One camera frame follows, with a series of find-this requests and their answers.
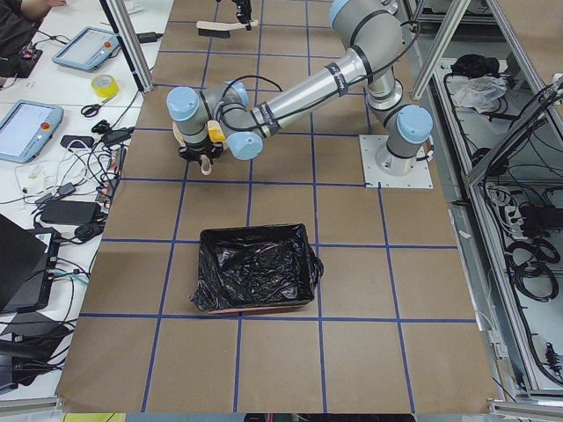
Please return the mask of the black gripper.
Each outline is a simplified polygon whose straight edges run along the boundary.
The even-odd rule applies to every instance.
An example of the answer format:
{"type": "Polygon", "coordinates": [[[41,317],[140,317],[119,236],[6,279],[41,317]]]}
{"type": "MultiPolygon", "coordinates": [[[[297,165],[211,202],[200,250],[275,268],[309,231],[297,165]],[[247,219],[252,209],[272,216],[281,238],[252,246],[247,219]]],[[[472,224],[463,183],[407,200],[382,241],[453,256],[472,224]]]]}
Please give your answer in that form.
{"type": "Polygon", "coordinates": [[[238,22],[243,24],[245,18],[245,29],[246,31],[251,31],[251,16],[252,16],[252,5],[250,0],[232,0],[232,2],[237,7],[236,16],[238,22]]]}
{"type": "Polygon", "coordinates": [[[179,156],[188,162],[202,163],[206,157],[211,163],[219,158],[223,153],[223,145],[221,143],[205,143],[185,144],[179,147],[179,156]]]}

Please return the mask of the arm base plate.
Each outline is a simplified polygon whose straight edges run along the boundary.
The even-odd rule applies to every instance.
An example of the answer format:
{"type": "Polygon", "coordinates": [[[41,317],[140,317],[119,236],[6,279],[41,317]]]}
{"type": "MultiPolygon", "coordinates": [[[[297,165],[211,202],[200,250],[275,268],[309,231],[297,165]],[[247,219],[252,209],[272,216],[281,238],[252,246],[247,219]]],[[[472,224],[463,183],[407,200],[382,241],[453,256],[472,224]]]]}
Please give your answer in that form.
{"type": "Polygon", "coordinates": [[[433,189],[423,145],[411,158],[397,158],[387,149],[388,135],[360,135],[364,185],[367,188],[433,189]]]}

